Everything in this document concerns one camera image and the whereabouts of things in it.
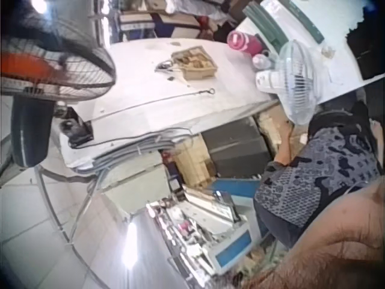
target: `pink bottle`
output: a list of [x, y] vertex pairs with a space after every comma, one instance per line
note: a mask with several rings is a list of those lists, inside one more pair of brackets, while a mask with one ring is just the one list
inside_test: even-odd
[[227, 36], [227, 44], [232, 49], [249, 53], [251, 56], [261, 53], [263, 50], [257, 37], [235, 30]]

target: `patterned shirt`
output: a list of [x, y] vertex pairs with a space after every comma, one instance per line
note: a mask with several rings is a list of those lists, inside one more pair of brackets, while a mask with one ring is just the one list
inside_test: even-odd
[[[354, 130], [360, 131], [359, 125]], [[339, 127], [320, 129], [288, 166], [267, 165], [255, 200], [277, 217], [305, 228], [352, 187], [382, 174], [367, 138]]]

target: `electric fan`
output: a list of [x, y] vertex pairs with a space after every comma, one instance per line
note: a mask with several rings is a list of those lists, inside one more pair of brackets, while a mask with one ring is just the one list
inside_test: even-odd
[[310, 122], [321, 96], [320, 73], [307, 48], [296, 40], [279, 53], [275, 69], [258, 72], [257, 88], [278, 95], [287, 117], [297, 125]]
[[104, 95], [116, 81], [112, 58], [95, 37], [39, 14], [27, 0], [6, 1], [1, 11], [1, 95], [13, 96], [13, 161], [32, 167], [48, 152], [56, 101]]

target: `blue panel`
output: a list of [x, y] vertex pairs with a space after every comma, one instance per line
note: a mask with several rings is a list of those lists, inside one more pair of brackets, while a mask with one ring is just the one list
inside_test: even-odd
[[231, 260], [239, 255], [251, 243], [250, 233], [246, 231], [229, 247], [220, 252], [216, 257], [221, 267], [226, 266]]
[[209, 188], [226, 191], [233, 196], [254, 198], [259, 184], [257, 179], [217, 179]]

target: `orange fan blade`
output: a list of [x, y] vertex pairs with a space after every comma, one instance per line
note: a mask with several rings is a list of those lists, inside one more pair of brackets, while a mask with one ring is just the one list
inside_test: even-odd
[[1, 75], [36, 83], [63, 83], [63, 71], [54, 69], [39, 57], [22, 53], [1, 53]]

